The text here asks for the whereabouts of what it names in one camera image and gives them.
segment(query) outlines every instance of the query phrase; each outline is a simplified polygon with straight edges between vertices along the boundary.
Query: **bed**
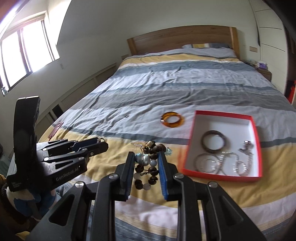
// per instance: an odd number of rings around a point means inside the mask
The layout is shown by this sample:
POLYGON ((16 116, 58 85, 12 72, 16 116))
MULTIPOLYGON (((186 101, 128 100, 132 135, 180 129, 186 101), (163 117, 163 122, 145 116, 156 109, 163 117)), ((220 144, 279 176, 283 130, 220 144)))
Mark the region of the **bed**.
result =
MULTIPOLYGON (((52 140, 104 137, 109 150, 90 158, 88 171, 71 182, 90 183, 114 172, 129 151, 140 152, 143 141, 171 148, 167 160, 178 165, 185 155, 195 110, 251 115, 260 139, 263 177, 254 183, 219 184, 273 240, 296 208, 296 110, 269 81, 239 60, 236 28, 168 28, 128 39, 128 45, 133 56, 67 110, 40 142, 48 141, 58 122, 63 125, 52 140), (181 48, 202 43, 228 44, 232 54, 217 48, 181 48), (183 115, 184 124, 178 128, 162 125, 160 117, 167 111, 183 115)), ((149 191, 133 186, 128 201, 116 203, 115 209, 117 240, 176 239, 177 203, 163 200, 159 182, 149 191)))

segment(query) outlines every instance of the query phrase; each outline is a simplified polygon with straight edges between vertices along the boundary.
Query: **red tag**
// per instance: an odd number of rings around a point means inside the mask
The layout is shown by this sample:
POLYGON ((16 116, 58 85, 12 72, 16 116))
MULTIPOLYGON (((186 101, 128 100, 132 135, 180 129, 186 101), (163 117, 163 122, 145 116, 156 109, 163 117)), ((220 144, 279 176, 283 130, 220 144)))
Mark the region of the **red tag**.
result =
POLYGON ((56 134, 57 130, 62 126, 63 122, 59 122, 56 127, 52 130, 52 132, 49 134, 48 138, 50 139, 56 134))

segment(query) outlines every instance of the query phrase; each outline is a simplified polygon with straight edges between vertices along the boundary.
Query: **window frame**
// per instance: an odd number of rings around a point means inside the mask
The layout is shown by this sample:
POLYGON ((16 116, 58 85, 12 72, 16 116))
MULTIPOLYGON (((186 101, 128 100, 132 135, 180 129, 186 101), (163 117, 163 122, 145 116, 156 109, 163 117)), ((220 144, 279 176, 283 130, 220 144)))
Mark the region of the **window frame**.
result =
POLYGON ((23 38, 23 28, 31 23, 34 22, 38 22, 41 21, 41 25, 42 25, 42 29, 43 29, 43 34, 44 34, 44 38, 45 38, 45 42, 49 51, 49 54, 51 56, 52 62, 56 60, 54 53, 52 51, 52 47, 50 45, 50 41, 47 35, 47 31, 46 31, 46 27, 45 27, 45 14, 39 15, 37 17, 28 19, 20 24, 17 24, 16 26, 8 29, 2 36, 2 38, 0 39, 0 64, 2 64, 2 68, 3 68, 3 72, 4 72, 4 80, 1 79, 0 77, 0 89, 2 94, 5 96, 8 92, 10 92, 17 84, 19 84, 22 80, 24 80, 26 77, 28 77, 30 74, 33 73, 31 65, 30 65, 30 61, 28 59, 28 55, 27 55, 27 51, 26 51, 26 47, 25 47, 25 43, 24 43, 24 38, 23 38), (18 40, 19 40, 19 48, 20 48, 20 53, 22 56, 22 62, 24 65, 24 68, 26 70, 26 75, 24 77, 22 77, 20 80, 18 80, 13 86, 10 86, 9 82, 8 82, 8 78, 6 75, 6 71, 5 71, 5 67, 4 67, 4 61, 3 61, 3 52, 2 52, 2 40, 4 40, 5 38, 7 38, 8 36, 10 36, 11 34, 17 32, 18 35, 18 40), (7 92, 3 92, 2 88, 3 88, 3 81, 5 81, 5 83, 8 86, 8 90, 7 92))

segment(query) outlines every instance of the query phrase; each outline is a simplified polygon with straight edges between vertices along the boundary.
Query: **window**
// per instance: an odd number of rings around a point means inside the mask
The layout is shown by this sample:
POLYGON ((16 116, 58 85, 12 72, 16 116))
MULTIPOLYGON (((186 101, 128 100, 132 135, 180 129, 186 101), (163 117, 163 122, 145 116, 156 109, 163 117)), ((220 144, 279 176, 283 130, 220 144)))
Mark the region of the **window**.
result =
POLYGON ((31 20, 9 34, 0 42, 0 87, 3 95, 31 73, 56 59, 44 20, 31 20))

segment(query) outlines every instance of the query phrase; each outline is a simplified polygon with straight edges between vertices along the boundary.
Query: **wooden headboard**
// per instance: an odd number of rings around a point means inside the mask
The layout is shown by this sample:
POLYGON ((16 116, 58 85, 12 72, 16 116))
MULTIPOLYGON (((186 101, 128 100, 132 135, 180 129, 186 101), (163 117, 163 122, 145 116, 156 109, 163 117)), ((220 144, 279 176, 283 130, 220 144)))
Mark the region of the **wooden headboard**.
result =
POLYGON ((185 44, 225 43, 239 59, 239 41, 235 27, 191 25, 166 28, 127 40, 132 55, 181 48, 185 44))

